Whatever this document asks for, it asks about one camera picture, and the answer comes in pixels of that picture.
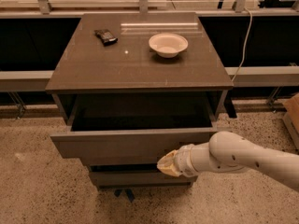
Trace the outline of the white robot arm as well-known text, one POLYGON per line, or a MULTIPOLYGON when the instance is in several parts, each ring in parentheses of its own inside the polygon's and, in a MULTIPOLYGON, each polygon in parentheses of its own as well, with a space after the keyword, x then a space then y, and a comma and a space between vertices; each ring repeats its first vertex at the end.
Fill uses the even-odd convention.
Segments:
POLYGON ((218 132, 204 144, 172 150, 159 159, 157 168, 176 177, 194 177, 203 172, 233 173, 250 168, 299 190, 298 155, 260 147, 231 132, 218 132))

